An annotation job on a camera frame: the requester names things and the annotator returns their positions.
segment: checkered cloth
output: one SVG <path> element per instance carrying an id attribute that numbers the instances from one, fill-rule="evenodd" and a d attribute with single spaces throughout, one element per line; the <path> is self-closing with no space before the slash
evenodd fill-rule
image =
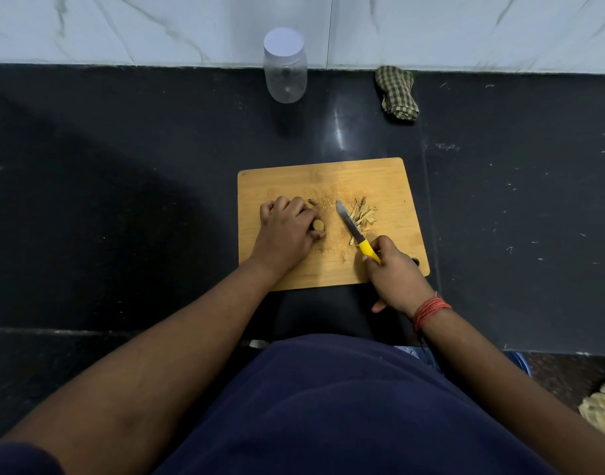
<path id="1" fill-rule="evenodd" d="M 410 95 L 414 77 L 396 66 L 381 66 L 375 71 L 375 82 L 384 91 L 382 108 L 399 119 L 415 120 L 419 107 Z"/>

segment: plastic jar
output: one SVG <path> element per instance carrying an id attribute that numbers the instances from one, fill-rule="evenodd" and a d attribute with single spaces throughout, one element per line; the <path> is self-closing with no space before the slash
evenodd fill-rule
<path id="1" fill-rule="evenodd" d="M 307 56 L 303 36 L 291 28 L 275 28 L 263 40 L 267 89 L 281 103 L 301 99 L 307 88 Z"/>

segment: navy blue t-shirt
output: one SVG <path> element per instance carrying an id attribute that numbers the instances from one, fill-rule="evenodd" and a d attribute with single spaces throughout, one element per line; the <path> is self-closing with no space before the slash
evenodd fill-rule
<path id="1" fill-rule="evenodd" d="M 39 473 L 61 471 L 34 447 L 0 445 L 0 475 Z M 263 350 L 154 473 L 555 472 L 418 359 L 307 335 Z"/>

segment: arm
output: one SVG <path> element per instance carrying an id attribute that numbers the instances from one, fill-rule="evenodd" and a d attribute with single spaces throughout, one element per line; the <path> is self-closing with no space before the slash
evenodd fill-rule
<path id="1" fill-rule="evenodd" d="M 371 245 L 382 260 L 381 267 L 365 260 L 378 294 L 411 319 L 434 296 L 433 289 L 388 237 Z M 380 307 L 383 304 L 376 303 L 373 311 Z M 555 469 L 569 475 L 605 473 L 605 435 L 515 367 L 454 311 L 435 313 L 423 336 L 469 395 Z"/>
<path id="2" fill-rule="evenodd" d="M 3 437 L 41 447 L 68 474 L 150 471 L 225 365 L 256 307 L 324 232 L 301 198 L 261 206 L 252 255 L 195 302 L 110 353 Z"/>

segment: person's hand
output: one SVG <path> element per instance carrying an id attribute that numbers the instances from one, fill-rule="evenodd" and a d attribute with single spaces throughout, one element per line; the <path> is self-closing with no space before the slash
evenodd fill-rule
<path id="1" fill-rule="evenodd" d="M 378 313 L 388 304 L 412 319 L 417 309 L 435 296 L 434 290 L 417 268 L 417 264 L 399 251 L 393 240 L 381 235 L 371 242 L 371 247 L 382 261 L 380 266 L 370 256 L 364 257 L 368 276 L 380 296 L 380 300 L 371 310 Z"/>
<path id="2" fill-rule="evenodd" d="M 254 243 L 250 260 L 274 274 L 277 280 L 303 261 L 315 240 L 326 233 L 310 230 L 318 211 L 305 201 L 284 196 L 261 205 L 261 231 Z"/>

